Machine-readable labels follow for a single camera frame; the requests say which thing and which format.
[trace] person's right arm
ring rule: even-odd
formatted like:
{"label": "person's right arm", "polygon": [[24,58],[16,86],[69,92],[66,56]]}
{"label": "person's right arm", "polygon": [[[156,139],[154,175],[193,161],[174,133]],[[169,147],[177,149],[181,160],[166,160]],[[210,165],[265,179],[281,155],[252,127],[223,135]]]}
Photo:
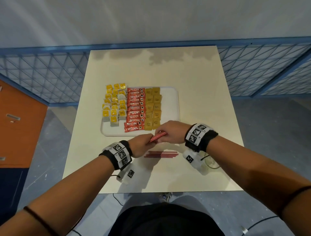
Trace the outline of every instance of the person's right arm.
{"label": "person's right arm", "polygon": [[[178,121],[164,123],[156,133],[168,134],[158,142],[184,143],[190,126]],[[289,168],[221,136],[209,142],[206,152],[241,188],[276,214],[293,192],[311,186]],[[295,235],[311,235],[311,189],[297,195],[284,208],[282,218]]]}

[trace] brown sugar packet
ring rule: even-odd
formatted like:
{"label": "brown sugar packet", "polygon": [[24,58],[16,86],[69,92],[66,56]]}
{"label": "brown sugar packet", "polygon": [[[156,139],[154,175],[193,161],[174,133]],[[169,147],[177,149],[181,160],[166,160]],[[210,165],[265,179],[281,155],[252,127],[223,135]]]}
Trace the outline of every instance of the brown sugar packet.
{"label": "brown sugar packet", "polygon": [[153,102],[158,103],[162,101],[162,95],[158,94],[158,95],[154,95],[153,96]]}
{"label": "brown sugar packet", "polygon": [[160,87],[153,87],[152,88],[152,95],[160,94]]}
{"label": "brown sugar packet", "polygon": [[161,110],[154,110],[153,111],[153,118],[159,118],[161,119]]}
{"label": "brown sugar packet", "polygon": [[153,124],[152,124],[152,129],[156,130],[160,125],[161,125],[160,119],[159,118],[154,118],[153,119]]}
{"label": "brown sugar packet", "polygon": [[152,130],[153,119],[145,119],[145,130]]}
{"label": "brown sugar packet", "polygon": [[154,107],[153,103],[146,103],[146,112],[147,111],[153,112],[153,107]]}
{"label": "brown sugar packet", "polygon": [[146,95],[152,95],[152,88],[146,88],[145,89],[145,94]]}
{"label": "brown sugar packet", "polygon": [[153,109],[154,110],[161,110],[161,103],[160,102],[154,103]]}
{"label": "brown sugar packet", "polygon": [[146,111],[146,119],[148,118],[152,119],[152,112],[150,111]]}
{"label": "brown sugar packet", "polygon": [[153,103],[153,95],[146,95],[146,103]]}

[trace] person's right hand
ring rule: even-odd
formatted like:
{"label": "person's right hand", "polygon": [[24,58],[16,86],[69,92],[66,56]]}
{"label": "person's right hand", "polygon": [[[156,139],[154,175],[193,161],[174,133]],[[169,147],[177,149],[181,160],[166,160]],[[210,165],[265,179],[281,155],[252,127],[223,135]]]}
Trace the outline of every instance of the person's right hand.
{"label": "person's right hand", "polygon": [[170,120],[162,125],[160,125],[156,129],[156,133],[158,134],[162,131],[167,132],[167,135],[162,136],[158,139],[159,143],[171,143],[171,144],[182,144],[185,142],[185,135],[191,125],[182,123],[179,121]]}

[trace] gray floor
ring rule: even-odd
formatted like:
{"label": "gray floor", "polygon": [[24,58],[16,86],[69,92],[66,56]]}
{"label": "gray floor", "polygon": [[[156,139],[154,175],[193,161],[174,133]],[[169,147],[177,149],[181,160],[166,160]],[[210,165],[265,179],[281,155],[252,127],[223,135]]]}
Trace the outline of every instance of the gray floor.
{"label": "gray floor", "polygon": [[[308,171],[311,168],[310,100],[236,100],[233,105],[245,147],[264,154],[311,180],[311,172]],[[19,209],[61,180],[72,132],[72,126],[66,122],[73,111],[72,107],[69,109],[48,110]],[[66,118],[61,117],[62,113],[66,113]],[[242,234],[241,225],[248,228],[258,220],[274,215],[243,191],[174,193],[173,199],[181,195],[197,198],[227,236],[239,236]],[[121,203],[128,198],[127,194],[115,196]],[[76,230],[83,236],[107,235],[120,209],[121,206],[111,194],[99,194]],[[276,218],[255,226],[248,235],[293,234]]]}

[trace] hand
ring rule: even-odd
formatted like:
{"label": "hand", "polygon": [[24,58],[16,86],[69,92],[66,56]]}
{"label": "hand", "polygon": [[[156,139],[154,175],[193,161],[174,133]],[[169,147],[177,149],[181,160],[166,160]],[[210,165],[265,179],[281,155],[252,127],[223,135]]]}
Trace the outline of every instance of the hand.
{"label": "hand", "polygon": [[159,143],[182,144],[185,142],[185,135],[191,125],[179,121],[170,120],[156,129],[156,133],[165,131],[167,135],[158,139]]}
{"label": "hand", "polygon": [[146,151],[153,148],[156,144],[149,143],[153,134],[138,135],[128,141],[133,157],[141,157]]}

